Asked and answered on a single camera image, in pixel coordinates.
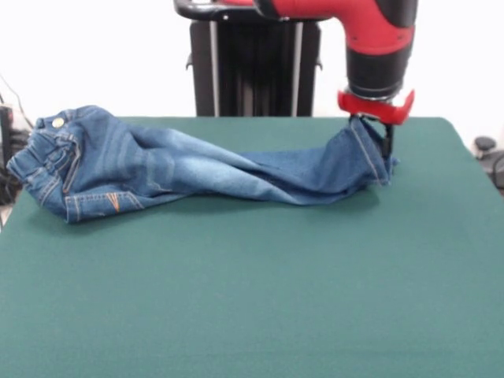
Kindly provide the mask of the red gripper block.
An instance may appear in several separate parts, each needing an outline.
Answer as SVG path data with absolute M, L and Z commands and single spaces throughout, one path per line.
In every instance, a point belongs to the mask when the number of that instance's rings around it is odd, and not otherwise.
M 371 140 L 377 146 L 381 146 L 384 160 L 390 158 L 393 150 L 394 125 L 401 125 L 408 119 L 414 100 L 415 90 L 408 93 L 401 90 L 392 100 L 364 99 L 349 90 L 339 91 L 337 94 L 339 108 L 351 116 L 356 116 Z M 365 117 L 382 123 L 385 135 L 381 135 L 374 124 Z

